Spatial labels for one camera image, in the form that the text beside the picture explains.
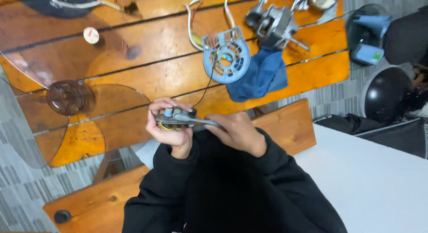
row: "floor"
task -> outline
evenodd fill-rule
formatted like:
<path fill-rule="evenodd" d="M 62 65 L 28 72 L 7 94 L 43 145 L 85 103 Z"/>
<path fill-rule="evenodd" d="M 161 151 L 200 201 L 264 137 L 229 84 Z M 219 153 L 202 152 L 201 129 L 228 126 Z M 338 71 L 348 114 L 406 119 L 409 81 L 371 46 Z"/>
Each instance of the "floor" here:
<path fill-rule="evenodd" d="M 344 0 L 344 9 L 345 12 L 351 11 L 368 3 L 382 4 L 393 18 L 398 18 L 428 5 L 428 0 Z M 351 64 L 348 80 L 274 102 L 270 106 L 276 108 L 308 98 L 314 119 L 327 114 L 361 115 L 358 93 L 364 79 L 385 66 L 387 62 L 384 60 L 370 68 Z M 402 67 L 411 74 L 409 65 Z M 55 169 L 32 169 L 10 145 L 13 141 L 20 142 L 19 150 L 26 154 L 36 150 L 34 138 L 28 130 L 12 91 L 0 80 L 0 231 L 57 232 L 41 207 L 49 201 L 90 185 L 103 155 Z M 141 164 L 133 153 L 141 147 L 142 145 L 137 145 L 121 149 L 127 168 Z"/>

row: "person's right hand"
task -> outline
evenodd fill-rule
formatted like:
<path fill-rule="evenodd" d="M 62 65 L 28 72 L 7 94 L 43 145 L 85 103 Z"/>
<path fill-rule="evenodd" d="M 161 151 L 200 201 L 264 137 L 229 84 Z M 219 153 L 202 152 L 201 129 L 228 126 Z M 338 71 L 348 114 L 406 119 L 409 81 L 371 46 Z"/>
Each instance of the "person's right hand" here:
<path fill-rule="evenodd" d="M 219 128 L 205 125 L 205 128 L 216 135 L 222 143 L 257 158 L 265 154 L 267 147 L 265 136 L 255 129 L 246 113 L 208 114 L 205 118 L 222 126 Z"/>

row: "black wire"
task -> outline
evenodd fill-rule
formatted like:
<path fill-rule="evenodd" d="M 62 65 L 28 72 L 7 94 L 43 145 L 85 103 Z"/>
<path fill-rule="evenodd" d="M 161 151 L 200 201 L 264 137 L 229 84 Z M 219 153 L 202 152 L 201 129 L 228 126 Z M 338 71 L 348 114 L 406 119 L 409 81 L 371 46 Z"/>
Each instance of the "black wire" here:
<path fill-rule="evenodd" d="M 207 92 L 207 89 L 208 89 L 208 87 L 210 86 L 210 83 L 211 83 L 211 81 L 212 81 L 212 79 L 213 79 L 213 74 L 214 74 L 214 68 L 213 68 L 213 70 L 211 71 L 210 81 L 208 82 L 208 85 L 207 85 L 207 87 L 205 88 L 204 94 L 202 94 L 202 97 L 201 97 L 201 99 L 199 100 L 199 102 L 197 102 L 195 105 L 193 105 L 193 107 L 195 107 L 196 105 L 198 105 L 198 104 L 202 101 L 202 99 L 204 98 L 205 93 Z"/>

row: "blue rag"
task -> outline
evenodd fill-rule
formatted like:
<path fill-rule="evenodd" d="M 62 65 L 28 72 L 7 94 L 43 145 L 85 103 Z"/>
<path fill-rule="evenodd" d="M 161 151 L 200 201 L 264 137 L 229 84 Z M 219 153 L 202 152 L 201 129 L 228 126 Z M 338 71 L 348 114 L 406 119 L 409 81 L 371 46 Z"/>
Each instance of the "blue rag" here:
<path fill-rule="evenodd" d="M 247 71 L 239 80 L 226 84 L 230 98 L 235 102 L 263 98 L 286 86 L 288 80 L 282 51 L 268 47 L 261 47 L 251 57 Z"/>

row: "white round label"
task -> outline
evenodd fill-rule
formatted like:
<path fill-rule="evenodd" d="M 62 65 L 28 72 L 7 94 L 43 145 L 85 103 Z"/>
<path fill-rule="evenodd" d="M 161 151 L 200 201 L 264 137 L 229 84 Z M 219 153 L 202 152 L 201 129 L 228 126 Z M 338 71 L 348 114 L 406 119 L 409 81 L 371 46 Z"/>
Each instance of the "white round label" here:
<path fill-rule="evenodd" d="M 97 29 L 93 27 L 87 27 L 83 30 L 83 37 L 90 44 L 95 44 L 100 40 L 100 35 Z"/>

